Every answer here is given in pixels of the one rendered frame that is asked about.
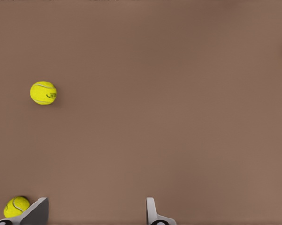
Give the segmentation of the yellow tennis ball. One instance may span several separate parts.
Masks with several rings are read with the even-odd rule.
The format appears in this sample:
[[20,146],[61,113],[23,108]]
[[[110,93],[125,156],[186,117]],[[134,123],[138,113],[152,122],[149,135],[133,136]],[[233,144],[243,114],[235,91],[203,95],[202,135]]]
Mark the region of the yellow tennis ball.
[[5,206],[3,214],[6,218],[21,215],[30,207],[30,202],[25,196],[16,196],[12,198]]
[[57,89],[50,82],[40,81],[32,85],[30,96],[39,105],[50,105],[57,97]]

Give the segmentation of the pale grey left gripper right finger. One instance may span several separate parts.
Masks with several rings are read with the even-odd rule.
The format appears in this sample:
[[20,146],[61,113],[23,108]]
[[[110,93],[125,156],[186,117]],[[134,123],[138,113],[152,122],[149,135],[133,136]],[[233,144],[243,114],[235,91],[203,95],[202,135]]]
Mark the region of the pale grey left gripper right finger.
[[147,225],[177,225],[174,219],[157,213],[153,197],[146,198],[146,221]]

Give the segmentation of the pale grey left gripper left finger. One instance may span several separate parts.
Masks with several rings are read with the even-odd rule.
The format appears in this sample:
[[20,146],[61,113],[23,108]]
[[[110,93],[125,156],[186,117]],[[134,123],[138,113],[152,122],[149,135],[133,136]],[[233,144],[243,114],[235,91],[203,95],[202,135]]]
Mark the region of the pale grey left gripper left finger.
[[49,199],[41,197],[21,215],[0,220],[0,225],[47,225]]

